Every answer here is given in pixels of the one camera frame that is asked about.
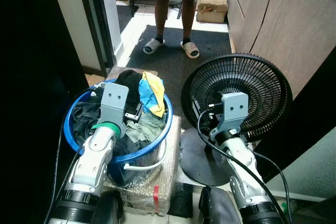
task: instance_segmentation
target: electric fan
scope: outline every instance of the electric fan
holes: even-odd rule
[[[197,127],[200,113],[209,104],[221,103],[223,94],[235,92],[248,95],[248,116],[239,133],[248,142],[262,140],[281,127],[292,103],[288,81],[277,67],[254,55],[231,54],[206,62],[188,77],[181,95],[183,112]],[[220,114],[205,118],[200,125],[202,133],[209,135],[220,120]],[[212,152],[194,128],[181,137],[180,164],[198,183],[219,186],[229,182],[231,169],[226,158]]]

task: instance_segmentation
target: blue plastic tub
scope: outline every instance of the blue plastic tub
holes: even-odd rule
[[[72,136],[72,110],[74,106],[80,101],[86,101],[89,98],[90,92],[87,92],[81,95],[71,106],[64,122],[64,135],[67,139],[67,142],[74,151],[77,151],[79,145],[76,143],[75,139]],[[128,186],[131,184],[138,184],[146,178],[153,169],[146,169],[149,166],[155,166],[157,163],[157,156],[159,152],[159,147],[162,141],[167,136],[167,133],[172,125],[173,120],[173,108],[170,103],[169,98],[164,95],[164,103],[168,110],[166,117],[166,126],[163,129],[159,137],[153,141],[150,145],[146,146],[144,149],[141,149],[135,153],[131,153],[123,156],[115,156],[112,158],[111,162],[108,164],[108,175],[112,177],[113,181],[118,186]],[[129,170],[126,166],[142,167],[140,169],[146,170]]]

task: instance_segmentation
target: fan grille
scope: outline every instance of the fan grille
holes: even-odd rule
[[[211,60],[189,76],[181,95],[183,112],[196,127],[192,96],[204,111],[207,105],[221,102],[222,94],[232,92],[249,97],[248,117],[240,126],[249,142],[260,140],[279,124],[292,103],[290,86],[278,68],[257,56],[233,54]],[[205,133],[211,130],[207,120],[201,126]]]

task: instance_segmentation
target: laundry basket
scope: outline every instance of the laundry basket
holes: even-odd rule
[[[90,92],[81,95],[71,106],[64,122],[64,135],[67,142],[74,151],[77,151],[79,145],[76,143],[72,135],[72,111],[78,102],[86,101],[90,96]],[[172,125],[173,109],[169,98],[164,95],[164,103],[167,108],[166,126],[151,144],[145,148],[123,156],[112,157],[108,164],[108,176],[111,176],[113,181],[118,186],[137,185],[144,181],[152,171],[158,167],[166,158],[166,136]],[[158,160],[160,146],[164,146],[164,154]]]

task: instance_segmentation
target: yellow and blue cloth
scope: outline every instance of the yellow and blue cloth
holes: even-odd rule
[[[145,113],[150,111],[154,115],[162,117],[165,110],[163,102],[164,86],[159,77],[144,72],[139,82],[139,95]]]

